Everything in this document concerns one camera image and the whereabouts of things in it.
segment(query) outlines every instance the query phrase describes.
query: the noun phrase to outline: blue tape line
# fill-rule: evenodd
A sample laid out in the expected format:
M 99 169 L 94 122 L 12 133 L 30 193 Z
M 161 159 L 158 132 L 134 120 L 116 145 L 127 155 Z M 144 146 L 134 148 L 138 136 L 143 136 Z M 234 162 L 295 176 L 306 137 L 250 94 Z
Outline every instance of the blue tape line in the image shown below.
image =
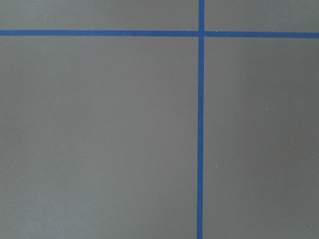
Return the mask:
M 197 239 L 203 238 L 205 1 L 198 6 Z
M 319 38 L 317 32 L 206 31 L 206 37 Z
M 200 31 L 144 30 L 0 30 L 0 36 L 176 36 L 176 37 L 263 37 L 319 38 L 319 32 L 204 31 L 204 11 L 200 4 Z
M 197 31 L 138 30 L 0 30 L 0 36 L 180 36 L 197 37 Z

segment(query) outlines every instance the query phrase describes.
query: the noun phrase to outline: horizontal blue tape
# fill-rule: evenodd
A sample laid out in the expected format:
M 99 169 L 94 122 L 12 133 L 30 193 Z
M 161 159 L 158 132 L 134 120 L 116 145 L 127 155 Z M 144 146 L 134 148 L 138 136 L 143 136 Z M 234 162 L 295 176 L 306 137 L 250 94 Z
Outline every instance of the horizontal blue tape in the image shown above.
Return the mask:
M 175 36 L 198 37 L 198 31 L 144 30 L 0 30 L 0 36 Z M 205 31 L 205 37 L 319 38 L 319 32 Z
M 206 31 L 206 37 L 319 38 L 319 32 Z
M 138 30 L 0 30 L 0 36 L 180 36 L 197 37 L 197 31 Z

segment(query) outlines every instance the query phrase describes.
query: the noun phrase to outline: gray floor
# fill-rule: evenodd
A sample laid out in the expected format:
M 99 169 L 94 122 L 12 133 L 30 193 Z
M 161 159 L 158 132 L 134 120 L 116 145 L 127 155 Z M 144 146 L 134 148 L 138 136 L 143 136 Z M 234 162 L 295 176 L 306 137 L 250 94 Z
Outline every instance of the gray floor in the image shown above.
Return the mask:
M 318 32 L 319 2 L 206 0 Z M 198 30 L 198 1 L 3 0 L 0 29 Z M 0 238 L 194 239 L 197 38 L 0 37 Z M 318 239 L 319 42 L 206 38 L 205 239 Z
M 196 38 L 0 46 L 1 239 L 195 238 Z
M 318 238 L 318 53 L 206 39 L 205 239 Z

